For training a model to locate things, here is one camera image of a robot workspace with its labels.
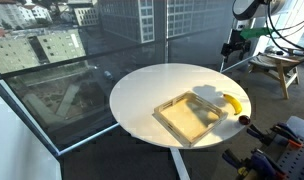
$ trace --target round white table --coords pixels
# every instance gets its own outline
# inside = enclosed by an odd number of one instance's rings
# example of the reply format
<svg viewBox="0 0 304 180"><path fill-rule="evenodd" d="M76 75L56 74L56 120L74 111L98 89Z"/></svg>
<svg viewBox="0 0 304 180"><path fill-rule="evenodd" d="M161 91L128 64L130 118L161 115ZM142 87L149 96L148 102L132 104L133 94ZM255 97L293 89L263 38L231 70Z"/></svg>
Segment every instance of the round white table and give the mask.
<svg viewBox="0 0 304 180"><path fill-rule="evenodd" d="M189 64L158 64L133 71L114 86L110 95L110 108L116 121L133 137L171 148L172 154L178 155L178 149L186 147L159 123L153 113L155 107L187 91L194 92L229 113L227 119L190 148L213 146L244 128L238 122L239 115L234 115L232 105L223 99L223 93L239 99L243 107L240 115L250 117L251 103L236 82L219 72ZM189 179L187 173L180 174L180 177Z"/></svg>

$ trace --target chair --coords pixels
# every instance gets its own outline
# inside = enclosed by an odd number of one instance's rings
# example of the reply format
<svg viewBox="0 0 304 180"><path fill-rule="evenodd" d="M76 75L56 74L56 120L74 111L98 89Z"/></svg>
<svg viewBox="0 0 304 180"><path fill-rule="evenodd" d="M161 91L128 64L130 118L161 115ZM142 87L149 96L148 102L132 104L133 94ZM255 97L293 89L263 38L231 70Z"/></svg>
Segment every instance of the chair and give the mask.
<svg viewBox="0 0 304 180"><path fill-rule="evenodd" d="M296 50L292 48L287 49L291 54ZM281 56L276 54L260 53L249 61L250 66L247 74L256 70L279 81L284 98L289 99L287 88L294 80L296 84L299 84L297 66L304 62L304 57L291 56L291 54L289 56Z"/></svg>

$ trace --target wooden tray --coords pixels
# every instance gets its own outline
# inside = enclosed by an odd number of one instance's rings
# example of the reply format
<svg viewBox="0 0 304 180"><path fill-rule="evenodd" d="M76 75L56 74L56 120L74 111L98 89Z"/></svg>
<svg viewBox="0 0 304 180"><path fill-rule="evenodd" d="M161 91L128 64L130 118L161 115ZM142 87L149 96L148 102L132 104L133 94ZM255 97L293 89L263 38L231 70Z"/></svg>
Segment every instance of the wooden tray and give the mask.
<svg viewBox="0 0 304 180"><path fill-rule="evenodd" d="M154 113L160 123L188 147L197 143L228 114L190 91L154 108Z"/></svg>

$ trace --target banana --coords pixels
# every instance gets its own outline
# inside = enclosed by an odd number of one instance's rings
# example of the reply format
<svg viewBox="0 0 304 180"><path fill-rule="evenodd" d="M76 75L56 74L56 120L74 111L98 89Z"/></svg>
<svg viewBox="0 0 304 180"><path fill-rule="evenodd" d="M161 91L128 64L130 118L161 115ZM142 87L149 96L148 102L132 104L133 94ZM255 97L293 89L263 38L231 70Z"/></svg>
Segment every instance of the banana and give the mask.
<svg viewBox="0 0 304 180"><path fill-rule="evenodd" d="M228 101L233 106L235 110L234 115L240 114L240 112L242 111L242 105L240 101L228 94L223 94L223 97L226 101Z"/></svg>

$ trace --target floor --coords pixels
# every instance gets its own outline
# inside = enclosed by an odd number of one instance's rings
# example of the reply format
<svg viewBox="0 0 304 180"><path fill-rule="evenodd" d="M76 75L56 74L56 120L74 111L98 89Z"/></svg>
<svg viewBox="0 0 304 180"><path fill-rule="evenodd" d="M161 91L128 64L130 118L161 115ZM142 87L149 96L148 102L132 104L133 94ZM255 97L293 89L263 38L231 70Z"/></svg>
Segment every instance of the floor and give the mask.
<svg viewBox="0 0 304 180"><path fill-rule="evenodd" d="M304 119L304 64L299 73L300 84L289 87L289 100L283 100L278 83L263 74L251 73L241 80L252 103L252 123L264 130L275 122L287 121L290 116ZM244 159L260 146L244 129L217 146L180 152L191 179L222 180L234 179L237 174L221 158L223 151L230 148ZM60 162L63 180L179 179L168 149L134 139L121 127L65 154Z"/></svg>

